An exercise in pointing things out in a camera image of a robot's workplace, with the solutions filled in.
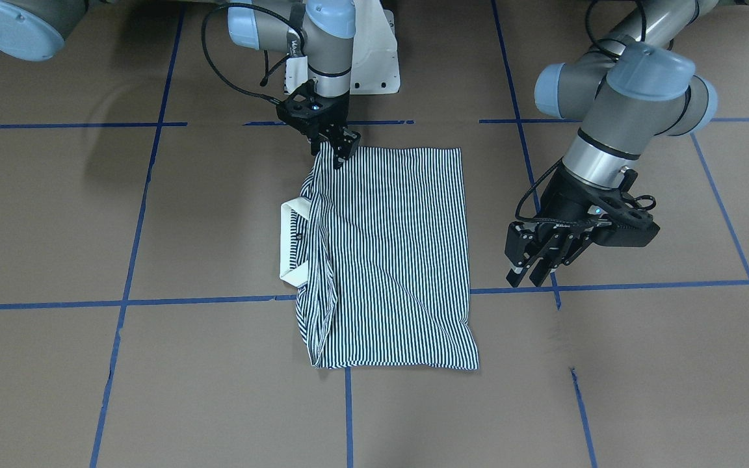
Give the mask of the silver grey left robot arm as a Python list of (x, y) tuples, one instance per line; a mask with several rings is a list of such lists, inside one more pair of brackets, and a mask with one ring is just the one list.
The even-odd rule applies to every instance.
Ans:
[(702, 129), (718, 95), (695, 63), (671, 50), (674, 38), (717, 1), (637, 1), (606, 35), (586, 30), (591, 45), (573, 63), (547, 66), (534, 87), (543, 114), (580, 123), (564, 156), (526, 191), (544, 190), (537, 211), (518, 202), (509, 225), (507, 281), (539, 287), (589, 246), (644, 248), (660, 230), (653, 196), (633, 196), (637, 161), (657, 136)]

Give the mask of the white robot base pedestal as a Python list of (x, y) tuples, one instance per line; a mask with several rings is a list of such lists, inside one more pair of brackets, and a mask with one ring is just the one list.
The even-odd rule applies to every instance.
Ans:
[(380, 1), (303, 1), (303, 57), (285, 66), (285, 93), (312, 78), (329, 96), (399, 91), (393, 15)]

